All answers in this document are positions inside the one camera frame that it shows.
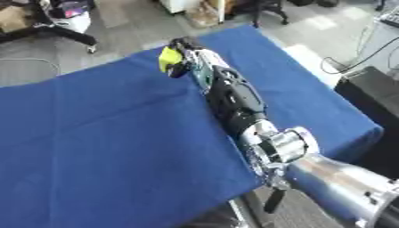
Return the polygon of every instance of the table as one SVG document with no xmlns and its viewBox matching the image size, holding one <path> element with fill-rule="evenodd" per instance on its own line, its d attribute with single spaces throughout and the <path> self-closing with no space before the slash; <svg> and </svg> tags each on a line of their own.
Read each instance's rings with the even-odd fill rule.
<svg viewBox="0 0 399 228">
<path fill-rule="evenodd" d="M 200 39 L 247 78 L 279 128 L 351 161 L 382 129 L 249 26 Z M 0 89 L 0 227 L 171 227 L 260 182 L 161 49 Z"/>
</svg>

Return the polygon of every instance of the blue fabric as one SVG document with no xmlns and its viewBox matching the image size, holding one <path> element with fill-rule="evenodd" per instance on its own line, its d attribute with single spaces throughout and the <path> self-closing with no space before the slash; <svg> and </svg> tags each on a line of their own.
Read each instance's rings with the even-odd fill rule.
<svg viewBox="0 0 399 228">
<path fill-rule="evenodd" d="M 381 128 L 250 27 L 200 41 L 250 80 L 278 127 L 351 161 Z M 162 228 L 259 185 L 189 77 L 160 49 L 0 89 L 0 227 Z"/>
</svg>

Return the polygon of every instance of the wire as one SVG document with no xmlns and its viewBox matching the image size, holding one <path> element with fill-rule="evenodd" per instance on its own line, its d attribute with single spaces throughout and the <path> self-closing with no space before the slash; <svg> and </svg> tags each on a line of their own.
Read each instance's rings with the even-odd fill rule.
<svg viewBox="0 0 399 228">
<path fill-rule="evenodd" d="M 396 40 L 398 40 L 398 39 L 399 39 L 399 37 L 396 37 L 396 38 L 390 40 L 390 41 L 387 42 L 386 44 L 382 45 L 377 51 L 375 51 L 374 53 L 372 53 L 371 55 L 369 55 L 368 57 L 366 57 L 366 58 L 363 59 L 362 61 L 357 62 L 355 65 L 346 66 L 346 65 L 344 65 L 344 64 L 342 64 L 342 63 L 340 63 L 340 62 L 334 60 L 332 57 L 326 57 L 326 58 L 322 59 L 322 62 L 320 63 L 320 68 L 322 69 L 323 72 L 325 72 L 325 73 L 327 73 L 327 74 L 331 74 L 331 75 L 337 75 L 337 74 L 345 73 L 345 72 L 349 71 L 350 69 L 353 69 L 353 68 L 359 66 L 360 64 L 366 62 L 367 60 L 371 59 L 372 57 L 374 57 L 374 55 L 376 55 L 377 53 L 381 52 L 384 48 L 386 48 L 388 45 L 391 45 L 394 41 L 396 41 Z M 342 69 L 342 70 L 339 70 L 339 71 L 337 71 L 337 72 L 328 72 L 328 71 L 325 70 L 325 68 L 324 68 L 324 62 L 325 62 L 326 60 L 334 61 L 335 63 L 337 63 L 337 64 L 339 64 L 339 65 L 341 65 L 341 66 L 345 66 L 345 68 Z"/>
<path fill-rule="evenodd" d="M 61 70 L 60 67 L 58 65 L 56 65 L 55 63 L 45 60 L 45 59 L 38 59 L 38 58 L 5 58 L 5 59 L 1 59 L 0 61 L 43 61 L 45 63 L 48 63 L 49 65 L 52 66 L 54 72 L 55 72 L 55 76 L 59 76 L 61 74 Z"/>
<path fill-rule="evenodd" d="M 362 52 L 362 50 L 363 50 L 363 48 L 361 49 L 360 47 L 361 47 L 362 44 L 363 44 L 363 37 L 364 37 L 364 34 L 366 33 L 366 31 L 367 31 L 368 29 L 369 29 L 368 26 L 366 26 L 366 27 L 364 27 L 364 28 L 362 29 L 362 33 L 360 34 L 359 40 L 357 41 L 357 46 L 356 46 L 356 54 L 357 54 L 357 56 L 356 56 L 356 57 L 358 57 L 358 56 L 360 55 L 360 53 Z"/>
<path fill-rule="evenodd" d="M 399 46 L 397 46 L 394 50 L 392 50 L 392 51 L 389 53 L 389 55 L 388 55 L 387 64 L 388 64 L 388 67 L 389 67 L 390 69 L 392 69 L 392 70 L 399 70 L 399 68 L 392 67 L 392 64 L 391 64 L 392 56 L 393 56 L 394 53 L 397 51 L 397 49 L 399 49 Z"/>
</svg>

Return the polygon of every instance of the yellow block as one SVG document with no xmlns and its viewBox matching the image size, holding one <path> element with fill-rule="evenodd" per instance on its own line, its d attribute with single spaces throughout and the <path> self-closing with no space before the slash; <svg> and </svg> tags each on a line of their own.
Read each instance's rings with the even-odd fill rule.
<svg viewBox="0 0 399 228">
<path fill-rule="evenodd" d="M 166 46 L 164 50 L 162 50 L 162 54 L 159 56 L 159 68 L 162 72 L 166 72 L 167 65 L 175 65 L 176 63 L 181 62 L 182 59 L 183 56 L 179 52 Z"/>
</svg>

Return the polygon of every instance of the metal cylinder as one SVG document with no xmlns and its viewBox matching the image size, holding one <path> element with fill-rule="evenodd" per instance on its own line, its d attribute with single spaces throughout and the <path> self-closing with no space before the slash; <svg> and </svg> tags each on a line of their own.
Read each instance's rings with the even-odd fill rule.
<svg viewBox="0 0 399 228">
<path fill-rule="evenodd" d="M 277 128 L 272 122 L 259 119 L 242 133 L 240 143 L 247 146 L 258 145 L 277 133 Z"/>
<path fill-rule="evenodd" d="M 399 195 L 398 184 L 367 169 L 306 154 L 286 178 L 346 227 L 371 228 Z"/>
<path fill-rule="evenodd" d="M 283 163 L 319 151 L 319 146 L 314 137 L 301 126 L 273 135 L 270 137 L 270 142 Z"/>
</svg>

